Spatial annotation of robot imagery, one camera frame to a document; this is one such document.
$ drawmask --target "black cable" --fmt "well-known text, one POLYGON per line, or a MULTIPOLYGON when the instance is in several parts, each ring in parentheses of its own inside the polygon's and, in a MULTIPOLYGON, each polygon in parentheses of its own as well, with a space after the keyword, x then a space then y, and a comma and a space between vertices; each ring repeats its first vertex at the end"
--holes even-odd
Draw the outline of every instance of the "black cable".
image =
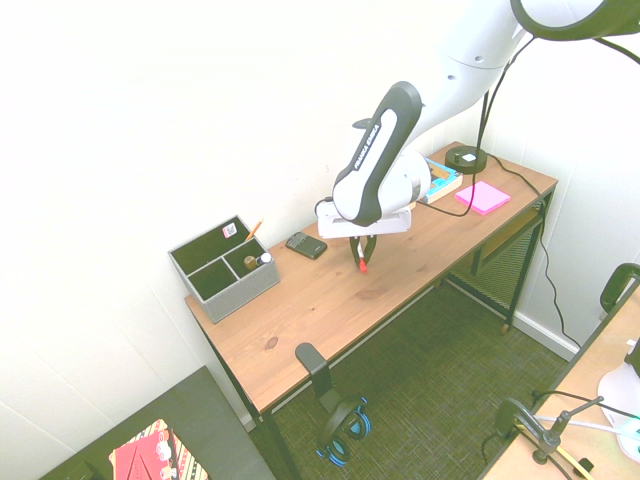
MULTIPOLYGON (((496 98, 496 94, 498 93, 498 89, 500 88, 500 85, 502 85, 502 81, 504 80, 504 77, 507 74, 507 71, 511 68, 511 65, 513 65, 515 63, 515 61, 518 59, 518 55, 520 55, 525 48, 527 48, 529 45, 531 45, 531 42, 533 42, 535 39, 536 39, 536 37, 532 37, 531 40, 529 40, 527 43, 525 43, 523 45, 523 47, 515 53, 513 58, 511 60, 509 60, 509 62, 507 62, 507 65, 504 67, 504 70, 502 71, 502 75, 500 75, 500 79, 498 80, 498 83, 496 84, 496 88, 494 88, 493 94, 491 95, 491 101, 489 102, 489 107, 487 108, 487 113, 486 113, 486 116, 485 116, 485 120, 483 122, 485 127, 487 126, 487 123, 489 122, 489 115, 491 114, 491 108, 493 107, 493 101, 496 98)), ((484 128, 483 128, 482 133, 481 133, 481 138, 482 138, 482 136, 484 136, 484 128)))
MULTIPOLYGON (((504 166, 504 164, 500 161, 500 159, 498 157, 496 157, 495 155, 492 155, 490 153, 488 153, 487 155, 489 155, 490 157, 493 157, 495 159, 496 162, 498 162, 498 165, 500 165, 500 167, 507 173, 511 173, 512 175, 516 175, 518 177, 520 177, 535 193, 538 197, 541 197, 542 194, 538 191, 538 189, 536 187, 533 186, 533 184, 527 180, 523 175, 521 175, 518 172, 514 172, 513 170, 509 170, 507 167, 504 166)), ((545 246, 544 242, 542 241, 542 237, 544 235, 544 229, 547 225, 546 220, 547 220, 547 203, 544 201, 544 199, 540 199, 540 201, 542 202, 542 208, 544 209, 544 215, 542 216, 542 225, 540 226, 540 235, 538 236, 538 241, 540 242, 540 246, 542 247, 542 250, 544 251, 544 255, 545 255, 545 269, 544 269, 544 276, 547 278, 547 281, 549 282, 549 284, 551 285, 551 288, 553 289, 553 306, 556 308, 556 312, 558 312, 558 317, 560 318, 560 328, 562 331, 562 334, 567 337, 569 340, 571 340, 573 343, 575 343, 578 348, 582 348, 582 345, 580 345, 574 338, 572 338, 569 334, 567 334, 565 332, 565 324, 564 324, 564 316, 562 315, 562 311, 560 311, 560 306, 558 305, 558 289, 556 288, 555 283, 553 283, 553 280, 551 280, 551 277, 549 276, 549 265, 550 265, 550 260, 549 260, 549 251, 547 250, 547 247, 545 246)))
POLYGON ((485 438, 485 439, 482 441, 482 445, 480 446, 480 453, 482 453, 482 459, 484 460, 484 464, 485 464, 485 465, 489 465, 489 460, 487 460, 487 455, 486 455, 486 453, 485 453, 484 449, 485 449, 485 447, 487 446, 487 443, 488 443, 490 440, 493 440, 494 438, 496 438, 497 436, 498 436, 498 432, 496 432, 496 433, 493 433, 493 434, 489 435, 487 438, 485 438))
MULTIPOLYGON (((535 406, 538 400, 540 400, 542 397, 547 395, 564 395, 565 397, 575 398, 576 400, 582 400, 583 402, 590 402, 592 400, 591 398, 581 397, 580 395, 576 395, 574 393, 562 392, 560 390, 549 390, 548 392, 538 392, 537 390, 534 390, 531 392, 531 396, 533 397, 533 404, 531 405, 531 408, 535 406)), ((612 412, 618 413, 620 415, 624 415, 625 417, 640 420, 640 417, 638 415, 625 412, 624 410, 618 410, 617 408, 610 407, 608 405, 605 405, 604 403, 598 402, 596 405, 606 410, 611 410, 612 412)))
POLYGON ((316 214, 316 217, 318 216, 318 205, 324 202, 333 202, 333 197, 324 197, 322 200, 318 200, 318 203, 316 203, 316 206, 313 207, 313 211, 316 214))
POLYGON ((609 40, 605 40, 604 38, 594 38, 594 40, 606 47, 612 48, 613 50, 622 53, 623 55, 626 55, 634 62, 640 64, 640 57, 638 57, 635 53, 627 50, 626 48, 621 47, 617 43, 612 43, 609 40))
MULTIPOLYGON (((509 60, 507 62, 507 64, 504 67, 504 70, 502 71, 502 74, 500 75, 500 79, 498 80, 498 83, 496 84, 496 88, 493 90, 493 94, 491 95, 491 101, 488 103, 487 105, 487 101, 489 99, 489 91, 487 91, 487 93, 484 94, 484 99, 482 101, 482 112, 480 114, 480 126, 478 129, 478 138, 476 141, 476 159, 479 157, 479 153, 480 153, 480 147, 482 145, 482 137, 484 136, 484 131, 485 128, 487 126, 487 123, 489 121, 489 114, 491 113, 491 107, 493 106, 493 101, 496 98, 496 94, 498 93, 498 89, 500 88, 500 85, 502 84, 502 81, 504 80, 505 75, 507 74, 507 70, 509 70, 509 68, 511 67, 511 65, 513 65, 513 63, 517 60, 518 55, 520 55, 522 53, 522 51, 527 48, 531 42, 533 42, 535 40, 536 37, 533 37, 531 40, 529 40, 526 44, 524 44, 522 46, 522 48, 520 50, 518 50, 513 57, 511 58, 511 60, 509 60)), ((477 174, 477 168, 478 168, 478 161, 476 160, 476 165, 475 168, 473 170, 473 176, 471 177, 471 199, 469 200, 469 205, 467 205, 467 209, 464 211, 464 213, 452 213, 452 212, 448 212, 446 210, 442 210, 438 207, 434 207, 433 205, 429 205, 428 203, 423 203, 423 205, 431 208, 432 210, 435 210, 437 212, 440 213, 444 213, 446 215, 450 215, 452 217, 464 217, 466 214, 469 213, 469 211, 471 210, 471 206, 473 205, 473 198, 475 196, 476 193, 476 174, 477 174)))
POLYGON ((477 158, 479 157, 478 153, 480 151, 480 143, 482 143, 482 134, 484 132, 483 122, 484 122, 484 119, 486 118, 485 112, 487 110, 488 100, 489 100, 489 92, 484 94, 484 99, 482 101, 482 115, 480 117, 480 127, 478 129, 478 140, 476 142, 476 164, 474 165, 473 176, 471 177, 471 199, 469 200, 469 205, 467 205, 467 209, 464 211, 464 213, 453 213, 453 212, 448 212, 446 210, 442 210, 438 207, 434 207, 433 205, 429 205, 428 203, 423 203, 423 205, 426 205, 427 207, 431 208, 432 210, 435 210, 436 212, 445 213, 451 217, 464 217, 471 210, 471 205, 473 205, 473 197, 476 194, 476 175, 478 174, 477 158))
MULTIPOLYGON (((528 435, 525 435, 524 433, 520 432, 520 430, 518 430, 518 433, 520 433, 524 438, 526 438, 529 443, 535 445, 536 448, 539 447, 539 445, 536 442, 534 442, 533 440, 531 440, 528 435)), ((560 472, 564 475, 564 478, 568 478, 569 480, 573 480, 571 478, 571 476, 567 473, 567 471, 560 466, 560 464, 558 463, 558 461, 555 458, 553 458, 551 455, 549 455, 547 458, 549 460, 551 460, 551 463, 553 463, 558 470, 560 470, 560 472)))

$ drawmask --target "wood grain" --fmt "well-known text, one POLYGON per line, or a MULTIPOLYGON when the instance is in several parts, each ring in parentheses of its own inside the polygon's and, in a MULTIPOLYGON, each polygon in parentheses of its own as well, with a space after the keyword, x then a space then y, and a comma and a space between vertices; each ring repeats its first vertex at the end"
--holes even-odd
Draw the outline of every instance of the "wood grain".
MULTIPOLYGON (((446 150, 455 145, 431 158, 444 163, 446 150)), ((556 184, 546 175, 505 164, 525 175, 542 194, 556 184)), ((187 298, 196 319, 260 412, 308 378, 294 353, 300 343, 309 342, 326 359, 335 358, 538 198, 491 158, 486 170, 478 174, 480 180, 511 195, 511 200, 486 216, 471 211, 462 218, 416 206, 408 232, 378 237, 366 275, 356 267, 346 239, 327 240, 329 248, 315 261, 288 250, 283 242, 270 250, 280 283, 220 323, 214 325, 197 300, 187 298)), ((470 184, 467 175, 461 188, 470 184)), ((459 213, 466 209, 454 194, 434 205, 459 213)), ((319 237, 316 224, 304 231, 319 237)))
MULTIPOLYGON (((557 390, 574 393, 587 398, 598 396, 600 379, 617 368, 629 351, 627 340, 640 337, 640 288, 638 288, 609 325, 580 358, 571 372, 560 383, 557 390)), ((551 396, 540 408, 540 415, 557 417, 562 410, 573 410, 584 402, 567 397, 551 396)), ((599 407, 589 408, 574 417, 583 422, 610 426, 599 407)), ((595 468, 591 475, 597 480, 640 478, 640 464, 622 453, 612 433, 601 432, 569 425, 561 436, 564 448, 576 460, 588 458, 595 468)), ((512 478, 546 480, 565 477, 551 462, 538 465, 531 458, 533 446, 522 438, 516 438, 506 452, 484 477, 486 480, 512 478)), ((571 471, 568 464, 559 460, 562 467, 571 471)))

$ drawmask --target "organizer compartment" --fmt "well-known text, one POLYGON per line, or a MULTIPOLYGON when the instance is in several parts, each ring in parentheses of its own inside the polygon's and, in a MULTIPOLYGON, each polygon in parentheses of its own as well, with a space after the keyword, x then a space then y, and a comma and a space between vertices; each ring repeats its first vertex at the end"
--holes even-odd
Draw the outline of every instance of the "organizer compartment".
POLYGON ((187 289, 198 299, 213 323, 280 281, 275 260, 253 271, 247 256, 258 258, 267 250, 239 217, 233 217, 169 252, 187 289))

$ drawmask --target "green carpet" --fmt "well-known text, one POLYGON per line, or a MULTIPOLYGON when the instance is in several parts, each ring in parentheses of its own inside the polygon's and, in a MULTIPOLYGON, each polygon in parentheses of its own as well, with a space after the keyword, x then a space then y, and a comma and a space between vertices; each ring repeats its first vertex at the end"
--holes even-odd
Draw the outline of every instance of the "green carpet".
MULTIPOLYGON (((446 285, 433 290, 331 369, 342 395, 369 400, 372 433, 349 439, 336 467, 315 453, 327 413, 307 388, 274 414, 303 479, 475 479, 482 440, 507 397, 530 405, 566 362, 446 285)), ((251 438, 277 478, 289 478, 264 432, 251 438)), ((487 446, 491 458, 499 448, 487 446)))

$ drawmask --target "book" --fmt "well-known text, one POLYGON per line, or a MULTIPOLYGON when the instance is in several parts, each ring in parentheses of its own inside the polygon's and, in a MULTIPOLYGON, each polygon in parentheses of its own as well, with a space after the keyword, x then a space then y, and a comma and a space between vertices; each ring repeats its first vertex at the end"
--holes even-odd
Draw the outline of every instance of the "book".
MULTIPOLYGON (((469 201, 471 200, 471 189, 472 186, 456 193, 456 199, 465 205, 469 205, 469 201)), ((500 205, 504 205, 509 200, 511 200, 511 196, 507 195, 503 191, 492 187, 488 183, 478 182, 476 183, 476 191, 473 195, 473 205, 471 205, 471 208, 480 215, 486 215, 498 208, 500 205)))
POLYGON ((431 204, 462 185, 462 173, 429 158, 425 160, 431 170, 431 187, 424 198, 419 199, 418 202, 431 204))
POLYGON ((110 455, 114 480, 207 480, 209 475, 193 458, 164 420, 149 425, 110 455))

